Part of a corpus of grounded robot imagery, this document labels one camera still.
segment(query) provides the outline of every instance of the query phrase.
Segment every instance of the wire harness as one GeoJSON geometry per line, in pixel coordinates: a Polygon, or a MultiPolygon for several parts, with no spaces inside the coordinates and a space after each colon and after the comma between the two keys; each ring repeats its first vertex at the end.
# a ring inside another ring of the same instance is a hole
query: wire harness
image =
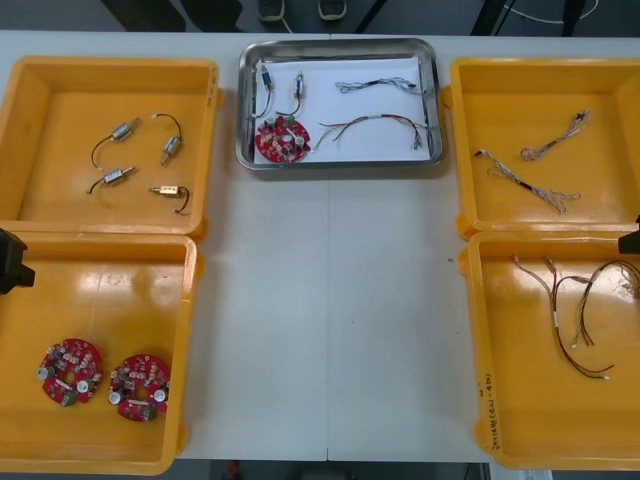
{"type": "Polygon", "coordinates": [[[316,146],[313,148],[313,150],[311,150],[311,152],[315,152],[316,150],[318,150],[318,148],[320,147],[320,145],[322,144],[322,142],[332,133],[338,132],[338,134],[335,136],[335,138],[333,139],[334,142],[338,141],[340,139],[340,137],[344,134],[344,132],[347,131],[347,129],[353,125],[356,125],[358,123],[361,122],[365,122],[367,120],[375,120],[378,118],[390,118],[392,120],[395,120],[396,122],[399,122],[403,125],[407,125],[409,127],[411,127],[413,129],[414,132],[414,137],[413,137],[413,149],[417,150],[419,147],[421,147],[424,142],[422,140],[422,135],[420,135],[420,131],[418,130],[419,128],[425,128],[428,129],[429,127],[423,123],[417,123],[414,122],[413,120],[411,120],[410,118],[404,117],[402,115],[396,115],[393,113],[381,113],[379,115],[364,115],[362,117],[358,117],[354,120],[351,120],[350,122],[343,122],[343,123],[321,123],[320,125],[322,125],[323,127],[327,127],[329,130],[327,130],[326,132],[324,132],[324,134],[320,137],[320,139],[318,140],[318,143],[316,143],[316,146]]]}
{"type": "Polygon", "coordinates": [[[494,177],[504,176],[504,177],[510,178],[516,184],[520,185],[526,190],[529,190],[534,195],[537,195],[538,197],[542,198],[545,202],[551,205],[558,213],[564,213],[567,211],[567,206],[565,205],[566,201],[579,200],[582,197],[582,195],[579,192],[564,193],[564,192],[559,192],[557,190],[542,189],[542,188],[534,187],[533,185],[530,185],[524,182],[523,180],[521,180],[520,177],[518,177],[515,173],[513,173],[509,168],[507,168],[507,166],[504,163],[500,162],[496,157],[491,155],[487,150],[479,150],[475,153],[474,156],[478,157],[480,155],[489,157],[493,161],[493,166],[489,167],[489,169],[487,170],[487,175],[494,176],[494,177]]]}
{"type": "Polygon", "coordinates": [[[522,150],[520,150],[520,157],[527,162],[535,162],[540,157],[542,157],[545,153],[547,153],[551,147],[577,134],[580,130],[582,130],[584,127],[587,126],[590,120],[591,120],[591,112],[589,110],[585,110],[584,112],[578,113],[573,119],[573,121],[571,122],[571,125],[569,125],[569,130],[567,130],[567,133],[547,143],[544,147],[523,148],[522,150]]]}
{"type": "Polygon", "coordinates": [[[371,80],[369,82],[336,82],[336,87],[340,90],[340,93],[351,93],[364,88],[373,87],[374,85],[392,85],[399,88],[405,93],[411,93],[413,95],[422,95],[420,88],[415,83],[402,77],[391,78],[379,78],[378,80],[371,80]]]}

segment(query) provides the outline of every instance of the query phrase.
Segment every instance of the electrolytic capacitor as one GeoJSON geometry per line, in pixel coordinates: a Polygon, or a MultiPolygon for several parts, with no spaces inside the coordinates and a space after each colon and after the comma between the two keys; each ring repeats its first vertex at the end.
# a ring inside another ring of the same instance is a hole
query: electrolytic capacitor
{"type": "Polygon", "coordinates": [[[166,402],[168,397],[169,388],[167,386],[159,388],[158,390],[153,392],[153,399],[158,403],[166,402]]]}
{"type": "Polygon", "coordinates": [[[76,389],[79,393],[87,393],[88,391],[93,390],[95,386],[96,384],[93,380],[80,380],[76,385],[76,389]]]}
{"type": "Polygon", "coordinates": [[[40,367],[36,373],[36,377],[38,380],[46,380],[47,378],[55,376],[55,374],[56,369],[53,367],[40,367]]]}
{"type": "Polygon", "coordinates": [[[114,390],[109,394],[109,403],[111,405],[119,405],[126,397],[126,390],[114,390]]]}

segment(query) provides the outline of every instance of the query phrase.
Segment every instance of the white table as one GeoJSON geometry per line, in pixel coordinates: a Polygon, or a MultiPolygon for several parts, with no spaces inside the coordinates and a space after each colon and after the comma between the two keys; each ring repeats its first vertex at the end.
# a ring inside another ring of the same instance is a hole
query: white table
{"type": "MultiPolygon", "coordinates": [[[[486,461],[455,171],[258,176],[235,160],[238,58],[328,35],[0,32],[0,91],[27,54],[202,57],[219,113],[185,404],[185,458],[486,461]]],[[[636,39],[425,37],[459,56],[634,56],[636,39]]]]}

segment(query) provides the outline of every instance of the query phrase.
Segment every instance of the colored wire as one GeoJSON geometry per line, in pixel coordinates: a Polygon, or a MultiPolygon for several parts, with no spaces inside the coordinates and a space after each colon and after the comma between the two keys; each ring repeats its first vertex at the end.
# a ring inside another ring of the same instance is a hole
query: colored wire
{"type": "Polygon", "coordinates": [[[585,110],[584,112],[576,114],[575,118],[571,122],[571,125],[569,125],[569,130],[567,130],[567,133],[547,143],[544,147],[540,147],[540,148],[525,147],[522,150],[520,150],[520,156],[522,157],[523,160],[527,162],[535,162],[540,157],[542,157],[542,155],[547,153],[549,149],[553,147],[555,144],[560,143],[562,140],[566,140],[569,137],[573,137],[576,133],[582,130],[589,123],[590,120],[591,120],[591,112],[589,110],[585,110]]]}
{"type": "MultiPolygon", "coordinates": [[[[599,3],[600,3],[600,0],[596,0],[596,3],[593,4],[593,7],[591,7],[591,10],[589,10],[587,13],[580,16],[580,20],[584,20],[589,15],[591,15],[594,12],[594,10],[598,8],[599,3]]],[[[548,23],[550,25],[564,25],[564,22],[562,20],[547,20],[546,18],[538,18],[538,17],[534,17],[533,15],[528,15],[526,13],[519,12],[518,10],[515,10],[513,8],[511,9],[511,11],[516,15],[520,15],[521,17],[528,18],[529,20],[533,20],[534,22],[548,23]]]]}
{"type": "Polygon", "coordinates": [[[542,198],[545,202],[551,205],[558,213],[564,213],[567,211],[567,206],[565,205],[565,201],[578,200],[582,197],[582,195],[579,192],[564,193],[564,192],[558,192],[557,190],[541,189],[541,188],[537,188],[532,185],[529,185],[528,183],[525,183],[524,181],[522,181],[520,177],[518,177],[515,173],[509,170],[509,168],[507,168],[505,164],[500,162],[496,157],[491,155],[488,151],[479,150],[475,153],[474,156],[478,157],[480,155],[484,155],[485,157],[489,157],[491,160],[493,160],[493,166],[487,170],[487,175],[496,176],[496,177],[498,176],[509,177],[516,184],[520,185],[521,187],[524,187],[534,195],[537,195],[538,197],[542,198]]]}
{"type": "Polygon", "coordinates": [[[264,110],[262,111],[262,113],[260,115],[252,113],[251,116],[253,118],[262,118],[267,113],[267,110],[269,110],[269,105],[271,104],[271,89],[269,88],[268,90],[269,90],[269,93],[267,93],[267,104],[264,106],[264,110]]]}
{"type": "Polygon", "coordinates": [[[176,127],[178,127],[178,138],[182,142],[182,128],[180,128],[180,123],[176,120],[176,117],[174,117],[173,115],[169,115],[168,113],[154,113],[153,115],[151,115],[151,118],[158,117],[169,117],[171,120],[173,120],[173,122],[176,124],[176,127]]]}
{"type": "Polygon", "coordinates": [[[91,185],[91,187],[89,187],[89,190],[87,190],[87,193],[89,195],[91,195],[93,193],[93,189],[96,188],[98,185],[100,185],[103,182],[104,178],[101,178],[100,180],[98,180],[96,183],[94,183],[93,185],[91,185]]]}
{"type": "Polygon", "coordinates": [[[584,277],[571,275],[571,276],[561,278],[560,281],[558,281],[558,271],[555,264],[553,263],[553,261],[546,259],[547,268],[553,275],[553,283],[552,283],[552,286],[549,287],[549,285],[539,275],[523,267],[522,264],[520,263],[520,259],[517,256],[513,258],[513,262],[520,270],[522,270],[527,275],[530,275],[532,278],[534,278],[545,289],[547,296],[549,298],[550,314],[551,314],[551,317],[553,318],[554,336],[556,338],[556,342],[558,343],[558,346],[560,347],[560,351],[562,355],[565,357],[565,359],[571,364],[571,366],[573,366],[582,375],[592,379],[607,380],[609,377],[602,374],[607,370],[610,370],[611,368],[613,368],[615,365],[609,365],[608,367],[600,370],[590,370],[586,367],[583,367],[578,362],[576,362],[571,357],[571,355],[569,355],[569,352],[567,351],[567,349],[564,346],[564,343],[562,342],[562,337],[560,336],[560,326],[558,323],[558,308],[557,308],[558,289],[562,284],[562,282],[564,282],[565,280],[574,280],[574,281],[579,281],[581,283],[585,283],[585,282],[588,282],[588,279],[584,277]]]}
{"type": "Polygon", "coordinates": [[[413,149],[417,150],[418,147],[421,147],[423,145],[422,136],[420,135],[420,132],[418,131],[418,127],[428,129],[429,127],[427,125],[414,122],[410,118],[404,117],[402,115],[396,115],[396,114],[393,114],[393,113],[382,113],[380,115],[364,115],[362,117],[358,117],[358,118],[356,118],[354,120],[351,120],[350,122],[344,122],[344,123],[328,123],[328,124],[327,123],[321,123],[320,125],[322,125],[323,127],[329,128],[329,130],[324,132],[324,134],[318,140],[318,143],[316,143],[316,146],[311,151],[312,152],[317,151],[318,147],[320,147],[322,142],[330,134],[332,134],[332,133],[334,133],[336,131],[339,131],[338,135],[336,135],[336,137],[333,139],[333,141],[336,142],[336,141],[338,141],[340,139],[340,137],[344,134],[344,132],[347,131],[347,129],[349,127],[351,127],[353,125],[356,125],[358,123],[364,122],[366,120],[375,120],[376,118],[390,118],[392,120],[395,120],[396,122],[402,123],[403,125],[410,126],[411,128],[413,128],[413,131],[414,131],[413,149]]]}
{"type": "Polygon", "coordinates": [[[402,77],[380,78],[378,80],[371,80],[370,82],[336,82],[336,87],[340,90],[340,93],[351,93],[364,88],[373,87],[374,85],[393,85],[399,88],[405,93],[411,93],[413,95],[422,95],[420,90],[416,90],[418,85],[411,83],[409,80],[402,77]]]}
{"type": "Polygon", "coordinates": [[[106,142],[107,140],[109,140],[111,138],[111,135],[109,135],[108,137],[104,137],[102,140],[100,140],[98,143],[96,143],[96,146],[93,147],[93,150],[91,150],[91,164],[96,167],[98,170],[100,170],[101,172],[104,171],[104,168],[99,167],[98,165],[96,165],[96,162],[93,158],[93,155],[96,153],[96,150],[98,149],[98,147],[100,145],[102,145],[104,142],[106,142]]]}
{"type": "Polygon", "coordinates": [[[285,117],[288,117],[289,115],[295,115],[296,113],[298,113],[298,110],[300,110],[300,105],[301,105],[300,97],[299,97],[299,96],[297,96],[297,95],[296,95],[296,100],[298,101],[298,104],[296,105],[296,109],[295,109],[293,112],[291,112],[291,113],[284,113],[284,112],[278,112],[278,111],[276,111],[276,113],[277,113],[278,115],[283,115],[283,116],[285,116],[285,117]]]}
{"type": "Polygon", "coordinates": [[[585,288],[584,292],[582,293],[582,298],[580,299],[580,303],[578,304],[578,330],[576,331],[576,335],[573,341],[574,346],[577,345],[580,337],[582,337],[584,343],[587,346],[595,345],[595,342],[589,334],[589,331],[587,330],[587,326],[585,324],[584,311],[587,306],[589,293],[591,293],[591,289],[594,283],[596,282],[596,280],[598,280],[600,274],[610,266],[618,266],[622,269],[623,272],[629,274],[629,277],[626,277],[626,275],[624,274],[623,277],[625,278],[625,280],[631,283],[631,288],[634,295],[637,295],[638,291],[640,290],[640,269],[638,269],[638,267],[636,267],[632,263],[626,262],[624,260],[613,260],[598,267],[598,269],[593,272],[591,278],[588,280],[587,288],[585,288]]]}
{"type": "Polygon", "coordinates": [[[185,208],[187,208],[187,204],[189,203],[189,199],[191,198],[191,192],[189,192],[189,189],[187,187],[180,187],[180,190],[182,190],[187,194],[187,198],[185,199],[184,204],[182,205],[182,208],[174,209],[174,212],[176,213],[181,213],[185,208]]]}
{"type": "Polygon", "coordinates": [[[584,283],[585,281],[589,281],[583,277],[578,277],[578,276],[568,276],[568,277],[564,277],[562,279],[560,279],[560,281],[554,285],[553,288],[553,301],[552,301],[552,309],[553,309],[553,316],[554,316],[554,326],[555,326],[555,333],[556,333],[556,339],[558,341],[558,344],[560,345],[560,349],[562,350],[563,355],[565,356],[565,358],[576,368],[576,370],[578,370],[582,375],[584,375],[585,377],[588,378],[593,378],[593,379],[599,379],[599,380],[608,380],[609,377],[607,375],[602,375],[604,372],[611,370],[613,367],[615,367],[615,364],[611,364],[608,367],[602,368],[600,370],[591,370],[588,369],[586,367],[583,367],[582,365],[580,365],[578,362],[576,362],[573,358],[571,358],[571,355],[569,355],[569,352],[567,352],[567,349],[565,348],[564,344],[562,343],[562,338],[560,337],[560,327],[558,325],[558,289],[560,288],[560,285],[562,284],[562,282],[564,282],[565,280],[575,280],[575,281],[579,281],[581,283],[584,283]]]}

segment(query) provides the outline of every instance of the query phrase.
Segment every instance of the red circuit board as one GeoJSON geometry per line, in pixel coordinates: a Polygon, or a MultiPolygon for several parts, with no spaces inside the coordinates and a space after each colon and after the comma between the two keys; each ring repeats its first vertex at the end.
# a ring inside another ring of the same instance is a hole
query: red circuit board
{"type": "Polygon", "coordinates": [[[166,363],[151,355],[134,355],[111,373],[109,401],[118,406],[118,413],[129,420],[147,422],[156,413],[167,411],[171,371],[166,363]],[[154,394],[165,392],[164,401],[154,394]],[[120,401],[112,401],[112,395],[120,401]]]}
{"type": "Polygon", "coordinates": [[[309,132],[297,121],[287,125],[282,115],[276,117],[275,125],[268,126],[268,121],[262,123],[256,135],[256,148],[269,161],[274,163],[295,163],[303,159],[311,150],[309,132]],[[297,148],[295,137],[304,138],[304,146],[297,148]]]}
{"type": "Polygon", "coordinates": [[[38,378],[44,380],[42,389],[49,398],[68,407],[76,401],[91,400],[102,380],[101,365],[102,358],[93,345],[79,338],[68,338],[62,345],[47,349],[38,378]]]}

